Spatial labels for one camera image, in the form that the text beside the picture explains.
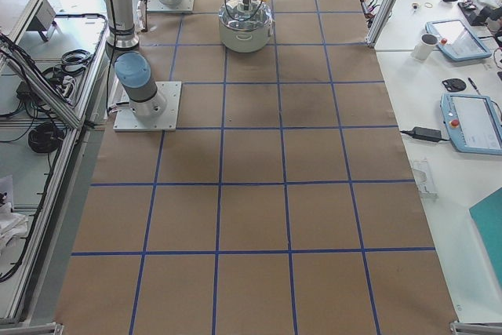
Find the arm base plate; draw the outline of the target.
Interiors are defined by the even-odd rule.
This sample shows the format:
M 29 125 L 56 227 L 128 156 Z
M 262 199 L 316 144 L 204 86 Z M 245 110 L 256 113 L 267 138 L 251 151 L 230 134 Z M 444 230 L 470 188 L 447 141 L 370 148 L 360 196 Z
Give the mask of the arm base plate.
M 182 82 L 156 82 L 156 95 L 143 103 L 131 101 L 125 90 L 115 113 L 114 131 L 174 131 L 180 107 Z
M 195 0 L 147 0 L 148 13 L 192 13 Z

